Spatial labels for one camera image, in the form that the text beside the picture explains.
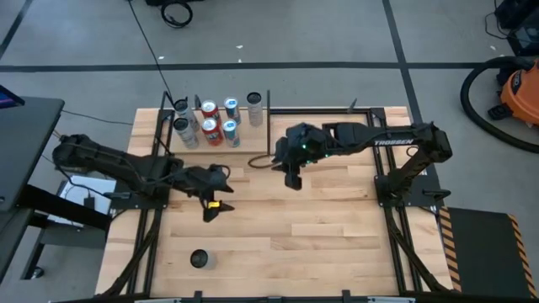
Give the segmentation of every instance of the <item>vacuum hose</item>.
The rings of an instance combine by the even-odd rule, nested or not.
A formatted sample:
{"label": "vacuum hose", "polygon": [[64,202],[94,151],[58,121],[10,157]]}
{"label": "vacuum hose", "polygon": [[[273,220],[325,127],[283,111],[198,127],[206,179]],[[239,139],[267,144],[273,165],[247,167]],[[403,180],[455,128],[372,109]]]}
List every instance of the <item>vacuum hose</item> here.
{"label": "vacuum hose", "polygon": [[470,118],[473,123],[481,127],[490,135],[500,139],[501,141],[511,146],[520,148],[521,150],[539,153],[539,145],[515,138],[508,133],[498,129],[494,125],[490,124],[487,120],[480,116],[478,112],[472,107],[469,96],[470,87],[472,86],[472,83],[475,78],[490,68],[513,67],[529,71],[533,68],[533,66],[533,61],[528,61],[524,58],[515,56],[499,57],[484,62],[480,66],[476,67],[472,72],[470,72],[468,77],[466,77],[466,79],[464,80],[464,83],[462,84],[461,88],[461,104],[462,109],[464,109],[464,112],[466,113],[468,118]]}

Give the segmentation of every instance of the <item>soda can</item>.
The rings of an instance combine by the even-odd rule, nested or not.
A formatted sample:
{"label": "soda can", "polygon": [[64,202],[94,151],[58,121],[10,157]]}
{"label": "soda can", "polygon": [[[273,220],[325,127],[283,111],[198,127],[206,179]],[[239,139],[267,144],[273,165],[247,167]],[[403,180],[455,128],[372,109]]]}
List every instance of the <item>soda can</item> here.
{"label": "soda can", "polygon": [[225,109],[227,110],[227,116],[230,119],[234,119],[236,124],[242,123],[242,117],[239,114],[239,107],[237,106],[236,98],[226,98],[225,99]]}
{"label": "soda can", "polygon": [[173,123],[173,127],[179,137],[182,138],[185,147],[195,149],[199,146],[199,140],[196,137],[195,130],[193,130],[193,127],[191,127],[187,119],[177,118]]}
{"label": "soda can", "polygon": [[189,104],[187,102],[187,98],[180,99],[174,103],[174,110],[176,110],[176,114],[178,114],[178,118],[187,119],[189,123],[191,124],[191,127],[193,130],[199,131],[200,124],[199,121],[196,119],[195,113],[193,113],[193,109],[189,107]]}
{"label": "soda can", "polygon": [[259,93],[250,93],[247,95],[247,106],[249,114],[249,123],[252,126],[261,126],[264,120],[262,111],[262,96]]}
{"label": "soda can", "polygon": [[212,100],[206,100],[202,103],[202,106],[200,106],[200,108],[202,109],[202,115],[204,116],[204,118],[215,119],[217,125],[221,125],[221,115],[219,114],[219,108],[217,107],[217,104],[215,102],[213,102]]}
{"label": "soda can", "polygon": [[210,145],[218,146],[222,143],[222,135],[215,119],[208,118],[204,120],[202,122],[202,132]]}
{"label": "soda can", "polygon": [[234,120],[226,121],[222,124],[222,133],[225,135],[227,144],[230,147],[239,146],[239,135],[237,134],[237,124]]}

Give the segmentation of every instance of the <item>red soda can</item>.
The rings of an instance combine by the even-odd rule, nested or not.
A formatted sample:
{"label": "red soda can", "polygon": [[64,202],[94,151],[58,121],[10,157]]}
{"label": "red soda can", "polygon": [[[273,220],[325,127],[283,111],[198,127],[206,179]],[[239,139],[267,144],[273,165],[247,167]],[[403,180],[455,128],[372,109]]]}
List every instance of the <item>red soda can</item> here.
{"label": "red soda can", "polygon": [[202,132],[210,145],[218,146],[222,143],[222,134],[215,119],[208,118],[204,120],[202,123]]}
{"label": "red soda can", "polygon": [[204,118],[212,118],[215,119],[217,122],[217,127],[220,127],[219,125],[222,124],[221,121],[221,115],[219,114],[219,108],[217,107],[217,104],[213,102],[212,100],[206,100],[202,103],[202,106],[200,107],[202,109],[202,115]]}

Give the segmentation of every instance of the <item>hazard stripe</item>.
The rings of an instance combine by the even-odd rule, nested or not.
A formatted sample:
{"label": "hazard stripe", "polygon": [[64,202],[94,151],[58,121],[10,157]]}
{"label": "hazard stripe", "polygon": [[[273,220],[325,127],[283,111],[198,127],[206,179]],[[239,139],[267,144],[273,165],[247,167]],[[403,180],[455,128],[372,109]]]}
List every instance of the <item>hazard stripe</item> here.
{"label": "hazard stripe", "polygon": [[447,268],[453,283],[453,289],[462,292],[461,275],[458,273],[458,263],[456,261],[455,241],[453,240],[453,225],[451,224],[451,215],[447,207],[439,210],[441,238],[444,244],[444,253],[446,254]]}
{"label": "hazard stripe", "polygon": [[447,227],[449,229],[453,228],[453,226],[451,226],[451,222],[449,222],[446,219],[440,218],[440,223],[441,223],[441,225],[443,225],[443,226],[445,226],[445,227]]}
{"label": "hazard stripe", "polygon": [[516,246],[519,251],[520,260],[522,261],[522,268],[524,269],[524,276],[528,282],[528,290],[530,291],[531,298],[537,298],[536,287],[533,285],[533,278],[531,277],[531,269],[528,262],[528,257],[526,256],[526,250],[524,249],[524,243],[522,241],[522,234],[520,233],[519,224],[516,221],[514,215],[508,215],[511,220],[511,225],[513,226],[513,231],[515,232],[515,241]]}

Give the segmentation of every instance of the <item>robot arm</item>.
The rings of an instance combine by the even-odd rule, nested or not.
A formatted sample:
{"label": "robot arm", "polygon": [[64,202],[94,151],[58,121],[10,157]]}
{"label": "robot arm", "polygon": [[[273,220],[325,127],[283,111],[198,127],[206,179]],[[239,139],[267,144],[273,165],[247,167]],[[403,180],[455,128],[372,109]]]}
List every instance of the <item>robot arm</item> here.
{"label": "robot arm", "polygon": [[406,193],[415,176],[433,162],[452,156],[444,131],[434,124],[370,127],[361,123],[323,124],[322,129],[301,123],[286,130],[276,144],[274,170],[286,173],[285,185],[302,188],[300,167],[331,156],[350,155],[373,146],[417,145],[418,150],[403,167],[387,175],[388,191],[396,196]]}
{"label": "robot arm", "polygon": [[204,221],[211,221],[219,211],[233,210],[215,201],[214,193],[232,193],[223,166],[185,167],[172,156],[139,157],[117,151],[92,141],[86,135],[63,136],[52,152],[55,165],[62,171],[100,172],[125,183],[133,192],[147,198],[161,190],[176,189],[189,197],[198,197],[204,208]]}

